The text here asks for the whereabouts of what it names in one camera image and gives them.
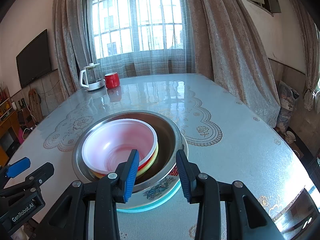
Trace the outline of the black wall television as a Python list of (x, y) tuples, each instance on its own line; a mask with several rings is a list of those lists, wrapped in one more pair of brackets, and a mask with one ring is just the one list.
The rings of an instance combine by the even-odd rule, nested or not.
[(21, 88), (52, 71), (47, 29), (37, 35), (16, 56), (16, 64)]

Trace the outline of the red plastic bowl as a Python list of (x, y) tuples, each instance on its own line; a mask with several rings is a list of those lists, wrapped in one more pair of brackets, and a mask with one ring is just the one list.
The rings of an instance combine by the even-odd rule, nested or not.
[[(155, 162), (158, 155), (158, 149), (155, 149), (152, 156), (142, 165), (139, 166), (136, 177), (140, 177), (143, 175)], [(111, 172), (114, 172), (118, 166), (119, 163), (126, 162), (129, 155), (125, 155), (124, 157), (112, 157), (109, 161), (107, 161), (107, 167), (109, 170), (107, 170), (104, 173), (95, 172), (92, 171), (93, 174), (95, 174), (98, 178), (102, 178), (106, 174), (109, 174)]]

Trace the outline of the wooden shelf cabinet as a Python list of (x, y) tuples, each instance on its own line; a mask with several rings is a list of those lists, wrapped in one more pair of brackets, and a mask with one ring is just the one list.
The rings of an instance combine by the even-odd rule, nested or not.
[(7, 86), (1, 82), (1, 166), (5, 166), (15, 154), (21, 143), (20, 124), (17, 111), (12, 106)]

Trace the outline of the white pink plastic bowl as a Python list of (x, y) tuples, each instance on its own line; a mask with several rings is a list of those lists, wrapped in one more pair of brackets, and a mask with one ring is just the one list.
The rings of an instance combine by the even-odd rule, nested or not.
[(85, 139), (81, 154), (88, 168), (103, 173), (107, 170), (107, 155), (116, 147), (137, 150), (141, 165), (151, 157), (157, 143), (156, 131), (150, 124), (138, 119), (118, 119), (92, 132)]

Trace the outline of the red ceramic mug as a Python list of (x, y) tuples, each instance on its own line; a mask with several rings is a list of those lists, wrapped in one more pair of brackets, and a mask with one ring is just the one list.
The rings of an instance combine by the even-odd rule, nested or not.
[(120, 86), (120, 79), (117, 72), (105, 74), (104, 78), (107, 89), (114, 89)]

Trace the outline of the large stainless steel bowl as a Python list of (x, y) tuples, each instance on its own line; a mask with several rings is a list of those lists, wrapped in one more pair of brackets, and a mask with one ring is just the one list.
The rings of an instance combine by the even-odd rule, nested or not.
[(138, 119), (150, 124), (156, 131), (159, 145), (159, 152), (155, 163), (142, 176), (136, 179), (133, 193), (145, 190), (156, 184), (174, 168), (176, 165), (176, 152), (184, 148), (182, 134), (177, 125), (171, 119), (156, 112), (143, 110), (124, 111), (101, 118), (89, 126), (80, 136), (72, 153), (72, 167), (76, 177), (81, 182), (90, 183), (98, 180), (97, 176), (85, 165), (82, 158), (81, 148), (85, 139), (101, 125), (125, 118)]

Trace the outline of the window with sheer curtain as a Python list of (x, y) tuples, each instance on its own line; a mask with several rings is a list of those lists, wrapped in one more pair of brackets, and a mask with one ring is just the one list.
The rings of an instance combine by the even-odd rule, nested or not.
[(187, 0), (82, 0), (92, 59), (120, 77), (195, 72)]

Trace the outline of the wooden chair by wall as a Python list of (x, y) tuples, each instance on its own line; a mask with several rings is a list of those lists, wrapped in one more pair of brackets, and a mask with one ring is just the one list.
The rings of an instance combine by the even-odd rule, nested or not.
[(36, 91), (32, 88), (28, 92), (29, 109), (36, 122), (40, 123), (43, 120), (43, 114), (41, 109), (41, 98)]

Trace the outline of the white glass electric kettle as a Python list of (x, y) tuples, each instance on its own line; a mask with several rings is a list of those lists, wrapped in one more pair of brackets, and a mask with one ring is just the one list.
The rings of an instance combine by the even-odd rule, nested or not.
[(87, 91), (97, 90), (104, 87), (104, 75), (99, 63), (90, 63), (80, 71), (79, 85)]

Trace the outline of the yellow plastic bowl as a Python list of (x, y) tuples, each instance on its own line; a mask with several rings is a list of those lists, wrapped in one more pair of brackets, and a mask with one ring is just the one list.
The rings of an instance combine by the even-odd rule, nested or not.
[[(137, 175), (136, 175), (137, 178), (142, 176), (153, 165), (153, 163), (155, 162), (155, 160), (157, 158), (158, 150), (159, 150), (159, 146), (157, 143), (156, 148), (155, 148), (153, 154), (151, 155), (151, 157), (146, 162), (139, 165)], [(101, 172), (97, 172), (91, 168), (89, 168), (89, 170), (93, 174), (95, 174), (98, 178), (102, 178), (106, 174), (114, 172), (120, 163), (126, 162), (129, 155), (130, 155), (130, 150), (127, 147), (118, 146), (112, 151), (112, 153), (109, 153), (107, 155), (107, 160), (106, 160), (107, 170), (106, 171), (101, 173)]]

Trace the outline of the beige curtain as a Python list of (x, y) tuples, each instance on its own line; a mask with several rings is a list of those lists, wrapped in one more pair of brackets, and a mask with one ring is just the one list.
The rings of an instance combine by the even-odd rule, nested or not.
[[(242, 0), (187, 0), (195, 72), (215, 81), (270, 126), (280, 97), (266, 47)], [(54, 44), (62, 91), (79, 89), (79, 74), (92, 62), (82, 0), (54, 0)]]

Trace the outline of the teal plastic tray plate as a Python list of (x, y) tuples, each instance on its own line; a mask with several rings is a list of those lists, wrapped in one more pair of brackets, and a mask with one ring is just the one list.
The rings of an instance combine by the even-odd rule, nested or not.
[(181, 182), (179, 179), (174, 177), (170, 177), (169, 179), (165, 178), (150, 190), (139, 195), (143, 197), (142, 200), (145, 201), (144, 204), (135, 207), (132, 206), (133, 202), (128, 202), (125, 205), (118, 204), (117, 211), (122, 213), (140, 213), (150, 211), (170, 200), (180, 187)]

